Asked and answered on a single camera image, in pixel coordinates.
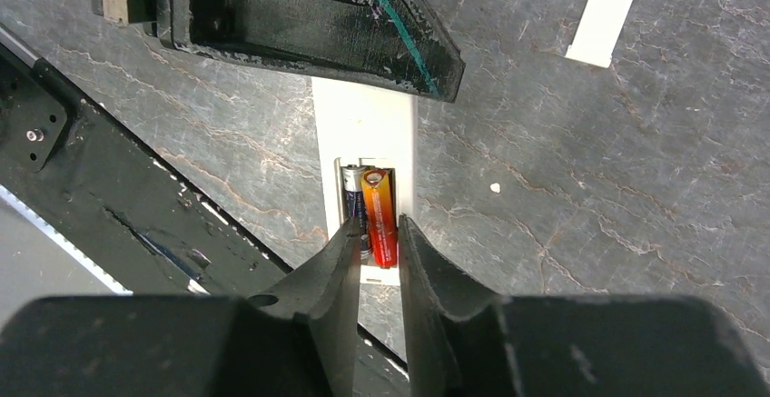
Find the red orange battery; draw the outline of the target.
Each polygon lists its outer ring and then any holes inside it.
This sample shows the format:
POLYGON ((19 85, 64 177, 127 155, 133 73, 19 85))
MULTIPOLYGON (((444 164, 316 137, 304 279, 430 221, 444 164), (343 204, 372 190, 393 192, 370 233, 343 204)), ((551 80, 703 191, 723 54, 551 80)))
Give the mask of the red orange battery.
POLYGON ((380 268, 388 269, 398 263, 398 230, 390 170, 365 170, 360 184, 374 259, 380 268))

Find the white battery cover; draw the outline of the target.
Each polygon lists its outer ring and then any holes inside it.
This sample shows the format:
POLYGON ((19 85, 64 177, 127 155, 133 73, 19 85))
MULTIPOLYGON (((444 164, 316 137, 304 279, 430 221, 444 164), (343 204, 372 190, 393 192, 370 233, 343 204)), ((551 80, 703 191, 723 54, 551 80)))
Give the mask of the white battery cover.
POLYGON ((587 0, 565 57, 608 68, 634 0, 587 0))

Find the white remote control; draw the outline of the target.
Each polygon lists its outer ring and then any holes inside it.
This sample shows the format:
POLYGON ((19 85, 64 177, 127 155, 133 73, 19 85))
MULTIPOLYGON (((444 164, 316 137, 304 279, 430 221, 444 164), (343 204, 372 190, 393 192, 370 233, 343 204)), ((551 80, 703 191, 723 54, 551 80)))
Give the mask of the white remote control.
POLYGON ((319 77, 311 83, 328 236, 344 220, 341 168, 348 164, 393 169, 395 212, 414 215, 418 98, 319 77))

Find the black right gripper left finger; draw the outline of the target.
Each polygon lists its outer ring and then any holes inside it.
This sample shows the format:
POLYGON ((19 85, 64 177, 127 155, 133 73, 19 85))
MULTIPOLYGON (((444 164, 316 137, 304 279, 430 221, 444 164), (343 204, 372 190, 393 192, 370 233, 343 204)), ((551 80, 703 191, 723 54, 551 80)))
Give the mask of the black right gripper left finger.
POLYGON ((349 396, 360 229, 249 298, 58 296, 1 332, 4 396, 349 396))

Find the black blue battery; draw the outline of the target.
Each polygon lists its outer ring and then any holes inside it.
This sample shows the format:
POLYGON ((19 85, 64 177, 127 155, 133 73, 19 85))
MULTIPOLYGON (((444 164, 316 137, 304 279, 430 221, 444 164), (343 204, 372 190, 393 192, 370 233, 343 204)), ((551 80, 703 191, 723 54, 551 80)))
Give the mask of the black blue battery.
POLYGON ((345 165, 341 168, 342 187, 347 205, 347 215, 349 218, 356 218, 359 222, 360 256, 364 263, 366 263, 372 255, 370 229, 363 199, 363 188, 361 185, 361 178, 365 171, 365 167, 354 164, 345 165))

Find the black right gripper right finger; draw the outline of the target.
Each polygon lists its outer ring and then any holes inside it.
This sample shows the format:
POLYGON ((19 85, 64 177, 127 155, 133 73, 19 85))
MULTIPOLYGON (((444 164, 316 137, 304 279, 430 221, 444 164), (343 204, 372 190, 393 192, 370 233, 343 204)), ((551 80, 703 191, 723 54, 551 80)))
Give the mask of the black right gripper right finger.
POLYGON ((414 396, 766 396, 731 320, 687 295, 496 293, 399 219, 414 396))

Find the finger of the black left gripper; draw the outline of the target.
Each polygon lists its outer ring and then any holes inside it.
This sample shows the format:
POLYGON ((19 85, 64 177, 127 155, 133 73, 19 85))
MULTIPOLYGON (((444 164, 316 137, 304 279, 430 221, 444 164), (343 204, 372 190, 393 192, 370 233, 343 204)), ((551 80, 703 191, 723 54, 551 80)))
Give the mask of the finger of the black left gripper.
POLYGON ((157 0, 171 49, 442 102, 465 64, 427 0, 157 0))

